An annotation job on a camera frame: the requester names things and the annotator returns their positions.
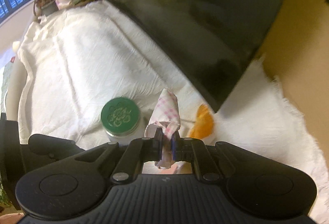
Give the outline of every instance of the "silver bolt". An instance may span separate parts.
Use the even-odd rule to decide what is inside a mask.
[[[219,179],[219,175],[216,173],[207,173],[203,175],[203,178],[207,181],[216,181]]]
[[[113,175],[113,179],[115,181],[124,181],[127,180],[129,178],[129,175],[125,172],[119,172],[119,173],[115,173]]]

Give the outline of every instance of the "green lid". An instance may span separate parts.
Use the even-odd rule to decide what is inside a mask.
[[[105,104],[101,112],[101,121],[109,133],[125,136],[137,127],[139,114],[139,108],[134,101],[118,97]]]

